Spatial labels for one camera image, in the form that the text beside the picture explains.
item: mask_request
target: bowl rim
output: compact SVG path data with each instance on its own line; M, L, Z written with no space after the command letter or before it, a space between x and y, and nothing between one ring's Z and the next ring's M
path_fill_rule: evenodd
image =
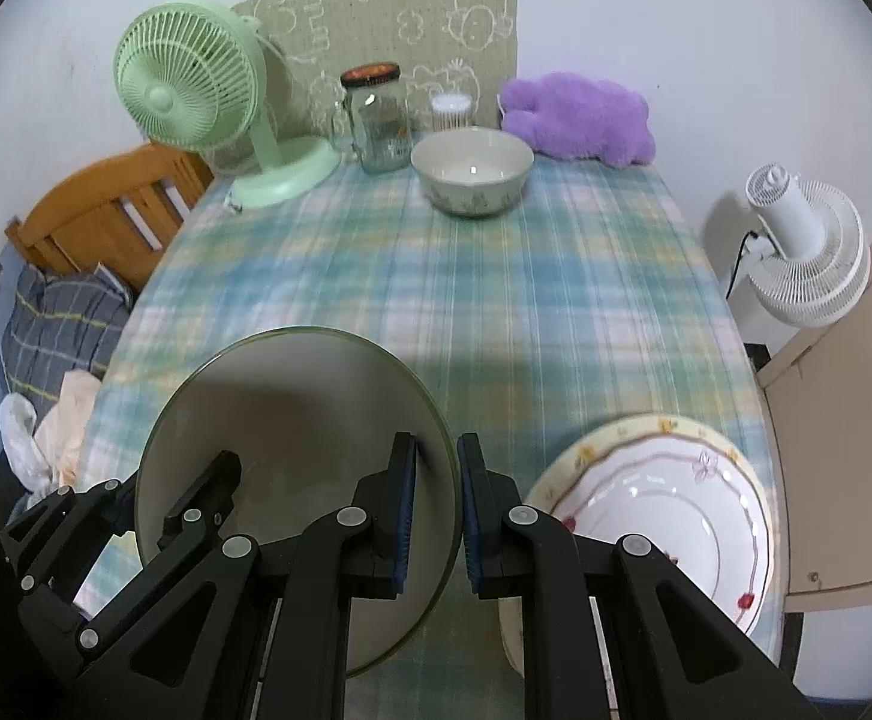
M393 656L396 651L399 651L404 645L406 645L409 640L414 637L416 632L420 630L420 627L423 626L426 620L428 620L429 615L432 613L436 605L443 598L443 593L446 592L446 587L449 584L449 578L452 576L452 572L456 565L456 557L459 553L460 542L463 538L463 481L462 481L462 470L460 469L459 457L456 454L456 442L452 437L452 433L449 431L449 423L447 422L447 418L440 411L439 406L436 404L436 400L433 398L432 394L430 394L429 390L423 384L420 377L416 375L416 372L412 370L409 365L406 365L399 357L396 357L395 354L390 352L388 349L384 348L380 343L376 343L375 341L370 341L368 338L363 338L362 336L356 335L356 333L350 333L346 330L340 330L336 327L322 327L320 325L290 325L288 327L278 327L272 330L263 330L258 333L253 333L252 336L247 336L246 338L241 338L239 341L234 341L229 344L225 348L217 351L209 357L206 362L202 362L193 373L185 378L180 386L177 386L174 393L169 397L169 400L166 401L166 405L160 410L160 414L157 416L156 421L153 423L153 427L149 431L149 436L146 438L146 445L143 447L142 456L140 456L140 467L137 469L137 490L135 495L135 500L133 503L133 535L135 538L133 541L136 543L137 555L140 558L140 563L142 565L147 564L147 560L143 557L142 547L140 547L140 496L142 496L142 469L145 464L146 456L149 453L150 445L152 444L154 437L156 437L156 433L159 430L159 427L164 422L164 418L169 413L169 407L173 404L173 402L180 396L184 389L207 367L216 362L219 358L223 357L228 352L231 352L238 348L239 346L245 346L247 343L252 343L252 341L261 341L262 338L273 338L276 336L284 336L295 333L313 333L318 335L327 335L334 336L337 338L346 338L349 341L355 341L356 343L362 344L363 346L369 346L374 349L378 353L381 353L382 358L387 360L392 365L396 365L401 368L402 371L409 376L409 382L414 388L419 392L420 396L422 396L423 403L426 405L426 408L429 410L430 415L432 415L436 425L439 427L439 432L442 434L444 449L446 450L447 457L449 458L449 472L452 476L453 482L453 510L454 510L454 518L453 518L453 526L452 526L452 539L449 543L449 556L447 557L447 564L443 568L443 574L440 576L438 583L436 584L436 589L434 589L432 597L429 599L428 603L426 603L425 608L423 609L423 613L420 615L419 619L410 627L410 629L397 640L389 649L387 649L384 653L382 653L377 658L369 661L367 664L360 666L359 668L353 669L351 671L346 672L347 678L356 677L359 674L363 674L371 668L380 665L383 661L386 661Z
M512 143L516 148L522 153L529 154L529 164L526 165L519 172L513 173L513 175L508 178L497 178L492 181L480 181L478 183L468 183L466 181L450 181L445 178L438 178L437 176L430 173L428 170L422 169L419 165L416 164L416 154L420 146L423 146L424 143L427 143L433 139L442 139L445 140L447 137L452 138L459 132L492 132L495 133L493 137L501 136L504 143ZM529 148L529 144L526 141L522 140L522 138L516 137L510 132L506 132L504 129L495 129L495 127L478 127L473 124L472 127L455 127L454 129L444 129L439 132L432 132L422 138L418 143L413 146L413 151L409 154L409 162L413 166L413 170L415 170L420 177L423 177L429 181L432 181L436 184L442 184L443 186L448 187L457 187L458 189L472 189L472 190L480 190L485 189L487 187L499 187L504 184L508 184L511 181L516 181L527 175L530 170L533 169L533 165L536 162L536 155L532 148Z

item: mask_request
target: white lid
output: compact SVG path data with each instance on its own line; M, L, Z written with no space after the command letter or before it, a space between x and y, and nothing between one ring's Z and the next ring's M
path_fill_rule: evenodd
M467 113L473 107L473 98L462 92L433 95L429 101L433 113Z

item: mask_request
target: cabinet door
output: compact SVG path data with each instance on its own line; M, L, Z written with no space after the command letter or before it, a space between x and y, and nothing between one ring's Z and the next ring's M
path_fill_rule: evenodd
M783 466L791 594L872 583L872 283L766 389Z

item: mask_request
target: stuffed toy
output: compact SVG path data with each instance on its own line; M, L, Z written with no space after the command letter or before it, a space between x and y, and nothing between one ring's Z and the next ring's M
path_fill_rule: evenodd
M551 73L502 85L502 128L556 159L598 157L612 167L648 165L655 157L649 105L612 81Z

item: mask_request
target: wooden headboard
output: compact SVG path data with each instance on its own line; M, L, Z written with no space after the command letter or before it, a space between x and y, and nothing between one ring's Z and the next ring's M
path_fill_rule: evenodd
M196 154L147 143L73 173L25 221L11 223L6 237L23 259L40 268L77 274L103 263L140 290L183 223L164 184L174 186L193 208L211 181L212 172ZM147 242L125 202L159 247Z

